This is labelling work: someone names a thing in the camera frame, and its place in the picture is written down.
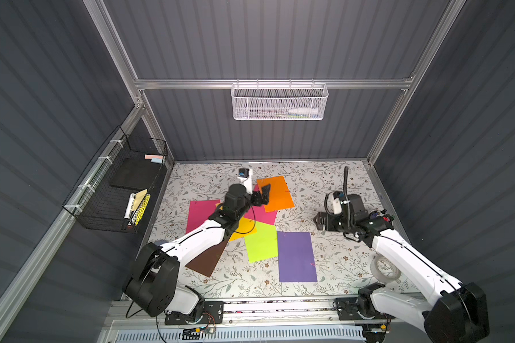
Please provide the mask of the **purple paper sheet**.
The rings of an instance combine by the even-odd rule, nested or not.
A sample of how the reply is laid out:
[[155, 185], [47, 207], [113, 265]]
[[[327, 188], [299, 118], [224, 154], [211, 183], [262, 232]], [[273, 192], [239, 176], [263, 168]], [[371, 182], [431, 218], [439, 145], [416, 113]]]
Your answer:
[[277, 233], [280, 282], [317, 282], [317, 271], [309, 232]]

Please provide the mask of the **lime green paper sheet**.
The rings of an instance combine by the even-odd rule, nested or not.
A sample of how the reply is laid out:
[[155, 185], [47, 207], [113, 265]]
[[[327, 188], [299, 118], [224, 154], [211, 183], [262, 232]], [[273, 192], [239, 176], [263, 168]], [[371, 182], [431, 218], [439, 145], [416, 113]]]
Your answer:
[[256, 263], [278, 256], [277, 228], [258, 222], [255, 232], [244, 237], [249, 263]]

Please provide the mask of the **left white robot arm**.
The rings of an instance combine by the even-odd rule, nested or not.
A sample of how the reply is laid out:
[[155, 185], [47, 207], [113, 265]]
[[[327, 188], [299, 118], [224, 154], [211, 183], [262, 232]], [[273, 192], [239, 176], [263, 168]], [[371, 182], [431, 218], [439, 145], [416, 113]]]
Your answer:
[[228, 242], [252, 207], [269, 203], [271, 188], [267, 184], [260, 191], [252, 191], [233, 184], [223, 204], [197, 229], [171, 242], [144, 245], [123, 293], [150, 317], [177, 312], [191, 322], [198, 321], [204, 312], [204, 297], [178, 282], [180, 270], [211, 247]]

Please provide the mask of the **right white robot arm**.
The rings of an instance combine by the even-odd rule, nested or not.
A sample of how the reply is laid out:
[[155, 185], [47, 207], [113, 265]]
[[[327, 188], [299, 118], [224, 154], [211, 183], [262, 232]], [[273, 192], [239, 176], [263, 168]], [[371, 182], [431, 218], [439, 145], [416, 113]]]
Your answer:
[[382, 217], [365, 216], [352, 222], [343, 215], [318, 213], [320, 231], [337, 231], [346, 239], [363, 242], [384, 257], [420, 291], [423, 299], [390, 291], [382, 281], [359, 290], [356, 301], [336, 299], [340, 315], [355, 310], [364, 320], [384, 314], [418, 328], [432, 342], [478, 342], [490, 334], [486, 294], [474, 283], [463, 284], [436, 267], [407, 243]]

